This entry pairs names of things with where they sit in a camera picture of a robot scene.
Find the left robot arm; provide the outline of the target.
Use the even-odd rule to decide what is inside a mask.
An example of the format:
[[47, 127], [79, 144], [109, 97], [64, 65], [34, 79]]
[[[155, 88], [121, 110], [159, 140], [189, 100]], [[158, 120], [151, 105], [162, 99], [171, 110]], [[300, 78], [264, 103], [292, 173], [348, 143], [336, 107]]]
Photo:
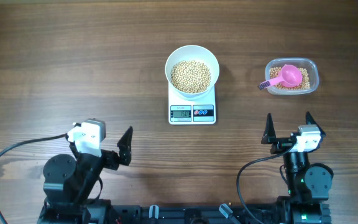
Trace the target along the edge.
[[118, 170], [131, 162], [133, 127], [117, 142], [119, 152], [102, 150], [101, 156], [79, 152], [71, 143], [73, 155], [59, 154], [44, 165], [46, 194], [38, 223], [122, 223], [110, 200], [89, 198], [96, 182], [103, 181], [103, 169]]

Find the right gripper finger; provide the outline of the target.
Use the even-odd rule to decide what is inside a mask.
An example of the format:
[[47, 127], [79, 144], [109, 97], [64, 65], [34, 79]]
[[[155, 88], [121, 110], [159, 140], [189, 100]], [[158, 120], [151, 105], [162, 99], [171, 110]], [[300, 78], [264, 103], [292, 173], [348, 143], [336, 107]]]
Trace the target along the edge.
[[319, 126], [319, 124], [314, 120], [314, 118], [312, 117], [311, 113], [309, 111], [306, 112], [305, 114], [305, 120], [306, 120], [306, 124], [313, 124], [316, 125], [320, 131], [320, 136], [322, 139], [324, 139], [326, 137], [326, 133], [323, 131], [323, 129]]
[[275, 144], [277, 142], [277, 137], [275, 133], [275, 128], [273, 125], [272, 115], [269, 113], [267, 115], [265, 131], [262, 135], [261, 143], [262, 144]]

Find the pink plastic measuring scoop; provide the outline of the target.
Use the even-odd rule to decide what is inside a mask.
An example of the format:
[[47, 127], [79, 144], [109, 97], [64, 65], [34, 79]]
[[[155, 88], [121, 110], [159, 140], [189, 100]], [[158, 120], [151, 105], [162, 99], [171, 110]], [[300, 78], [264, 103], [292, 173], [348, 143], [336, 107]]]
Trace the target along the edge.
[[293, 65], [284, 65], [279, 71], [278, 76], [269, 80], [266, 80], [258, 85], [260, 90], [274, 86], [278, 83], [281, 83], [287, 88], [292, 88], [298, 86], [303, 81], [303, 75], [299, 69]]

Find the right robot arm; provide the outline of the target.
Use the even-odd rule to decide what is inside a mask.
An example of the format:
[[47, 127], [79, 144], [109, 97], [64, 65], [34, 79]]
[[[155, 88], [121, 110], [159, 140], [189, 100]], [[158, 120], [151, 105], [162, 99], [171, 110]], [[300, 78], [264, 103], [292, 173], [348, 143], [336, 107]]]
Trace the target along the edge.
[[277, 223], [331, 223], [329, 199], [334, 172], [322, 163], [312, 164], [308, 154], [320, 148], [326, 133], [306, 113], [306, 124], [287, 138], [276, 137], [272, 115], [267, 115], [261, 143], [271, 145], [270, 153], [283, 157], [287, 196], [276, 201]]

